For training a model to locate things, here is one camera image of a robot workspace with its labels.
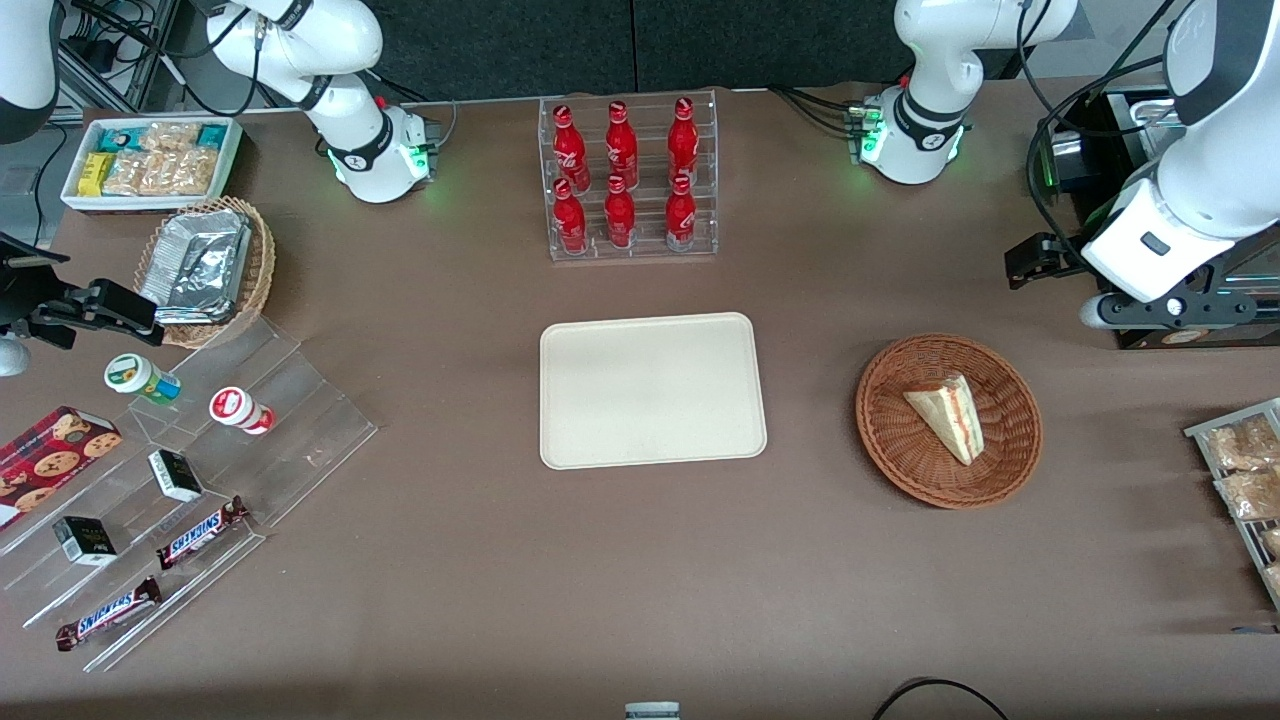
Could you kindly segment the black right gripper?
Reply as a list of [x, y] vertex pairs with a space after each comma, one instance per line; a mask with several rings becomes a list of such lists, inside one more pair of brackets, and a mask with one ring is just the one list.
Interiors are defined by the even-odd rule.
[[69, 260], [67, 255], [1, 236], [4, 334], [72, 347], [76, 331], [59, 322], [38, 319], [46, 304], [64, 300], [91, 329], [125, 334], [150, 347], [163, 345], [163, 325], [155, 324], [157, 306], [152, 301], [110, 279], [93, 279], [83, 288], [70, 287], [52, 269]]

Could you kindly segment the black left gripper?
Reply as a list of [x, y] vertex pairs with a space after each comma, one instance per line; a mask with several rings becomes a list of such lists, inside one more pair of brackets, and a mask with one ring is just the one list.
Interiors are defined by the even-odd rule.
[[1091, 274], [1092, 268], [1082, 255], [1083, 237], [1041, 232], [1036, 240], [1024, 240], [1006, 252], [1007, 287], [1020, 290], [1033, 281], [1062, 279]]

